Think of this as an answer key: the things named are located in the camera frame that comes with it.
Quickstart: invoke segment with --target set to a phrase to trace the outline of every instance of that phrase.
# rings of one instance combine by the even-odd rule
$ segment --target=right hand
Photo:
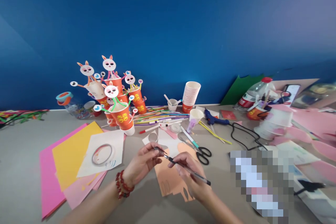
[[[205,178],[204,170],[200,162],[196,161],[188,152],[182,152],[178,154],[173,159],[174,162],[179,162],[192,171],[197,172],[201,176]],[[168,167],[172,168],[174,166],[173,163],[169,163]],[[190,174],[186,171],[182,166],[176,164],[176,169],[187,184],[188,189],[191,191],[191,194],[199,201],[204,201],[211,194],[211,187],[205,184],[203,181],[196,178],[194,175]]]

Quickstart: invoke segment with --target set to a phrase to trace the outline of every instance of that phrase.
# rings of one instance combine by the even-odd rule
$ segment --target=orange paper cup
[[[99,102],[99,104],[104,104],[104,109],[109,109],[110,108],[110,104],[107,103],[107,96],[105,96],[104,98],[101,98],[99,100],[97,100]]]
[[[259,121],[262,118],[265,118],[268,115],[268,111],[260,107],[255,107],[251,111],[246,113],[247,118],[250,120]]]
[[[141,95],[141,90],[140,87],[138,87],[136,90],[129,92],[128,93],[130,96],[134,95],[134,100],[133,100],[133,104],[138,104],[141,103],[142,101],[142,95]]]
[[[106,115],[107,120],[111,119],[111,123],[109,124],[110,127],[115,127],[115,126],[117,126],[117,123],[115,122],[113,116],[112,116],[109,112],[106,112],[106,111],[105,111],[105,115]]]
[[[110,109],[108,110],[120,127],[128,125],[131,121],[130,111],[128,110],[128,104],[127,103],[122,104],[125,104],[126,107],[124,107],[120,103],[117,103],[113,111],[111,111],[113,106],[111,106]]]
[[[112,81],[113,86],[116,86],[118,88],[119,93],[123,93],[123,87],[122,87],[122,83],[121,83],[121,78],[116,78],[116,79],[108,79],[108,80],[104,80],[106,85],[109,86],[110,85],[110,81]]]
[[[130,128],[132,128],[134,125],[133,119],[131,119],[131,121],[129,122],[129,124],[127,125],[120,125],[120,129],[122,130],[128,130]]]
[[[184,103],[182,103],[182,111],[185,114],[189,114],[190,110],[192,110],[193,106],[187,106]]]
[[[120,102],[126,102],[127,104],[129,102],[126,92],[123,92],[122,95],[117,96],[117,98]]]
[[[137,108],[139,114],[145,114],[147,112],[145,99],[143,99],[142,102],[133,102],[133,105]]]

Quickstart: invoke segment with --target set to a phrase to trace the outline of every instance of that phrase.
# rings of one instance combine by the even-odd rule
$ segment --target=plastic bottle
[[[254,104],[257,95],[261,98],[269,89],[274,89],[274,85],[270,83],[272,80],[270,77],[264,77],[260,82],[254,84],[246,91],[234,108],[240,111],[248,110]]]
[[[87,119],[91,114],[80,104],[71,92],[64,92],[56,96],[57,104],[64,108],[79,120]]]

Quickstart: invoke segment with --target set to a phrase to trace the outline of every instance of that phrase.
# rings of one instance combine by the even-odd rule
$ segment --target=white paper
[[[92,156],[101,145],[109,144],[112,146],[110,158],[102,164],[94,164]],[[85,158],[79,168],[77,177],[85,177],[91,174],[111,170],[121,164],[123,160],[124,133],[121,130],[109,131],[101,134],[92,135]]]
[[[196,109],[203,111],[203,118],[205,118],[205,114],[204,114],[204,110],[205,110],[205,108],[196,106]],[[218,118],[219,118],[219,112],[215,112],[215,111],[212,111],[212,110],[209,110],[209,112],[210,112],[210,114],[211,114],[212,116],[214,116],[214,117],[218,117]]]
[[[313,154],[309,153],[303,149],[300,145],[297,145],[293,141],[288,141],[281,143],[276,146],[279,150],[288,151],[289,157],[294,158],[295,165],[303,165],[319,161],[320,159],[315,157]]]
[[[179,154],[179,150],[177,149],[177,145],[181,143],[179,139],[172,138],[167,132],[159,128],[159,140],[158,143],[160,145],[165,145],[169,149],[169,156],[172,158]]]

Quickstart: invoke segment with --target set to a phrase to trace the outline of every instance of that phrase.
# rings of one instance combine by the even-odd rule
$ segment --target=blue glue gun
[[[209,110],[207,110],[207,108],[205,108],[204,114],[205,114],[206,119],[208,120],[208,124],[210,125],[213,125],[215,123],[222,124],[222,125],[230,124],[229,120],[221,120],[221,119],[217,119],[216,117],[212,116]]]

